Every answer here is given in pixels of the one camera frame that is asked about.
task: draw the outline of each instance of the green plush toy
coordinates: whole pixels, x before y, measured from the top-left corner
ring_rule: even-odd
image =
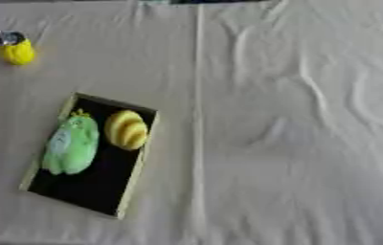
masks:
[[[90,166],[98,149],[98,125],[89,114],[73,112],[47,143],[42,167],[58,175],[79,173]]]

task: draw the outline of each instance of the yellow bee plush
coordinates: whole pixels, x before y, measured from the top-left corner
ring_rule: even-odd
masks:
[[[105,136],[109,143],[124,150],[135,150],[146,142],[148,129],[141,116],[125,110],[111,115],[105,123]]]

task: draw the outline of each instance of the white tablecloth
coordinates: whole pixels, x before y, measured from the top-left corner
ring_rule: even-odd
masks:
[[[383,1],[0,4],[0,243],[383,244]],[[68,96],[160,110],[125,220],[17,190]]]

